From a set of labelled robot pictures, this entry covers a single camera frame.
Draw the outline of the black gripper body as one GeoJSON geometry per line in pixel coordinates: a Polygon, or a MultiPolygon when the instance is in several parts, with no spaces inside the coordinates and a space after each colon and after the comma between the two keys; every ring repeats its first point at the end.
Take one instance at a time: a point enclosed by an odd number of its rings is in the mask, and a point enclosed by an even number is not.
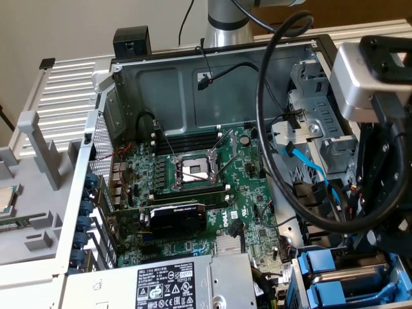
{"type": "Polygon", "coordinates": [[[359,50],[372,79],[379,83],[370,98],[377,122],[403,126],[411,98],[411,39],[364,36],[359,50]]]}

